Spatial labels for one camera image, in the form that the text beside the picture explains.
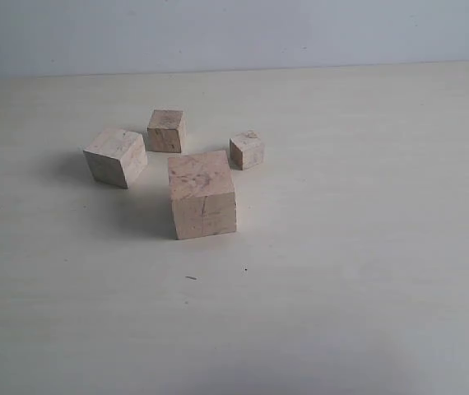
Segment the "second largest wooden cube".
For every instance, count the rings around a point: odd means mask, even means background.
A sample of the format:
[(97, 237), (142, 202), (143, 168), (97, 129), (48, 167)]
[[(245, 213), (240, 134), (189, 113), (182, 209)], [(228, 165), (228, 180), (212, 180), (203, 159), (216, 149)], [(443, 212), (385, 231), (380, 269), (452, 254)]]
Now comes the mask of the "second largest wooden cube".
[(83, 154), (95, 181), (123, 189), (130, 188), (147, 166), (143, 136), (124, 129), (105, 129)]

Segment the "smallest wooden cube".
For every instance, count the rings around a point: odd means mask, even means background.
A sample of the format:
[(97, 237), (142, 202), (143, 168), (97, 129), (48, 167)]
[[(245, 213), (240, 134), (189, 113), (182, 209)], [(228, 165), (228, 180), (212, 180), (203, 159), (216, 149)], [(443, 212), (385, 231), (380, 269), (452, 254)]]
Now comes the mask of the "smallest wooden cube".
[(260, 165), (265, 145), (254, 131), (241, 132), (230, 138), (230, 159), (240, 170)]

